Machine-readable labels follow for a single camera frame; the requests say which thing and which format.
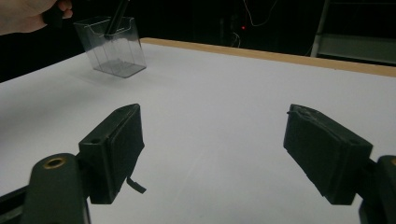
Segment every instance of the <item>transparent plastic container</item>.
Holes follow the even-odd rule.
[[[118,77],[130,77],[146,68],[134,18],[124,17],[114,35],[105,35],[109,17],[74,23],[92,68]]]

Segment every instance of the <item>brass screw hole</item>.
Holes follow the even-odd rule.
[[[64,165],[65,162],[66,162],[66,159],[63,158],[63,157],[54,158],[54,159],[51,159],[51,160],[47,161],[44,164],[44,168],[47,169],[47,170],[56,169],[56,168]]]

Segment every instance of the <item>black mount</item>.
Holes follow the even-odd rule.
[[[396,157],[370,160],[373,145],[317,110],[291,105],[284,148],[331,204],[358,193],[362,224],[396,223]]]
[[[39,161],[29,185],[0,198],[0,224],[91,223],[86,199],[113,203],[144,147],[139,105],[115,110],[79,144],[77,156],[56,154]]]

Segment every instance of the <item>white table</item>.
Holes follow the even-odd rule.
[[[0,195],[78,142],[118,107],[139,103],[145,149],[105,223],[360,223],[332,206],[283,148],[290,104],[315,108],[395,154],[396,78],[142,44],[148,68],[127,79],[85,54],[0,84]]]

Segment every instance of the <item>wooden table edge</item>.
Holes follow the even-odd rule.
[[[198,44],[198,43],[183,42],[176,40],[150,38],[150,37],[141,38],[140,41],[145,44],[153,44],[153,45],[160,45],[166,47],[193,49],[193,50],[227,54],[233,56],[241,56],[241,57],[254,58],[254,59],[263,59],[263,60],[277,61],[283,63],[297,63],[297,64],[317,66],[317,67],[346,70],[351,72],[380,75],[385,77],[396,77],[396,67],[385,66],[385,65],[376,65],[376,64],[368,64],[368,63],[352,63],[352,62],[336,61],[329,59],[311,58],[311,57],[298,56],[298,55],[273,53],[273,52],[259,51],[254,49],[236,49],[236,48],[229,48],[223,46]]]

